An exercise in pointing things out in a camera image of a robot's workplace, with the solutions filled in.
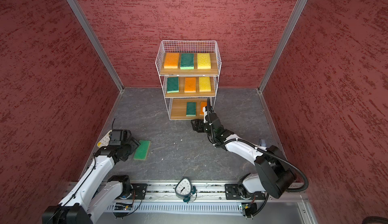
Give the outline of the light green sponge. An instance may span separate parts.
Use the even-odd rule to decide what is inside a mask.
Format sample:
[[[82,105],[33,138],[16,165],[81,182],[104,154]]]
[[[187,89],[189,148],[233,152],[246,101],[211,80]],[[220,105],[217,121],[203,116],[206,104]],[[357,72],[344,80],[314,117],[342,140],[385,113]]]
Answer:
[[[148,151],[151,145],[150,140],[139,140],[139,147],[136,149],[133,159],[134,160],[146,160]]]

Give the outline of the dark green sponge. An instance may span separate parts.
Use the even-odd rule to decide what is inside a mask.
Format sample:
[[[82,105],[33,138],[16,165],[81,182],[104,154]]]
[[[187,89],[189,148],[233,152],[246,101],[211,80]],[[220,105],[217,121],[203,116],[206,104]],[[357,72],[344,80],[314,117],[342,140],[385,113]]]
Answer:
[[[187,102],[186,116],[195,117],[197,115],[197,103]]]
[[[169,77],[167,79],[167,93],[179,92],[179,77]]]
[[[194,69],[194,54],[193,53],[182,53],[180,61],[180,69]]]

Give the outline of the orange sponge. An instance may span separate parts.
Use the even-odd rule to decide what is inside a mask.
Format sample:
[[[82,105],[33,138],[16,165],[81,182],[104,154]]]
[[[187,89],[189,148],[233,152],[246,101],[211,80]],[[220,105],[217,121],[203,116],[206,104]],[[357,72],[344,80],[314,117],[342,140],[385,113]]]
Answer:
[[[186,77],[185,78],[185,93],[196,93],[196,77]]]
[[[201,102],[201,104],[200,104],[200,116],[203,116],[204,114],[205,114],[205,111],[206,111],[206,109],[205,109],[205,107],[207,106],[207,102]]]
[[[166,53],[163,68],[165,69],[178,69],[179,66],[179,53]]]

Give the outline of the yellow sponge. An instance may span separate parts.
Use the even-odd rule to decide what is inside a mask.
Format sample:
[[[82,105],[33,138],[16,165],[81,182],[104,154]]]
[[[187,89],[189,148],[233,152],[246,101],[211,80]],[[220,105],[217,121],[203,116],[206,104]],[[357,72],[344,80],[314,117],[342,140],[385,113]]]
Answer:
[[[198,53],[197,54],[197,68],[198,69],[211,69],[210,53]]]
[[[212,91],[210,77],[199,77],[199,91],[201,93]]]

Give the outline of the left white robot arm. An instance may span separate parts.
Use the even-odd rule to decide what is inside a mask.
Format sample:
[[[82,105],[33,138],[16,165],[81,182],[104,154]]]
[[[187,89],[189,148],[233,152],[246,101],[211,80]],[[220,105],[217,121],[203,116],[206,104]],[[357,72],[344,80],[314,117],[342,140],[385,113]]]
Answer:
[[[116,198],[134,200],[128,175],[112,176],[102,191],[98,188],[115,164],[127,161],[139,146],[129,130],[112,130],[108,145],[97,150],[90,167],[60,203],[45,210],[42,223],[95,224]]]

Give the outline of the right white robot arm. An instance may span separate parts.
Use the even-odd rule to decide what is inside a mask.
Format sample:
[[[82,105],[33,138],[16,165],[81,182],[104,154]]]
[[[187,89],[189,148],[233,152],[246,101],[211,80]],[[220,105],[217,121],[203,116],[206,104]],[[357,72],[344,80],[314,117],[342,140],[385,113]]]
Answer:
[[[202,120],[191,120],[192,128],[205,133],[215,148],[232,152],[255,166],[256,172],[247,174],[237,183],[238,194],[249,199],[256,192],[267,192],[279,199],[285,192],[299,192],[292,188],[297,171],[276,146],[262,147],[239,137],[223,127],[216,113],[204,114]]]

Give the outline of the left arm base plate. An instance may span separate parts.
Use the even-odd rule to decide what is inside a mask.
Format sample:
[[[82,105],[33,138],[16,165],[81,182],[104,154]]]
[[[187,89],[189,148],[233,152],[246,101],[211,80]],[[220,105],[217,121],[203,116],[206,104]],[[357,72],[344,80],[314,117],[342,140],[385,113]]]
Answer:
[[[123,192],[118,199],[121,200],[144,200],[147,192],[148,184],[135,183],[131,185],[124,185]]]

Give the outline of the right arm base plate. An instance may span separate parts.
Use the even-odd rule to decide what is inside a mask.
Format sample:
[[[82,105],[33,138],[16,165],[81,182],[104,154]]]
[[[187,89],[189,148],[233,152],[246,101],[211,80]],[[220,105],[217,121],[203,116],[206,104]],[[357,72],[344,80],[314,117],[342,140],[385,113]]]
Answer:
[[[242,184],[225,184],[225,195],[227,200],[264,200],[262,192],[250,193]]]

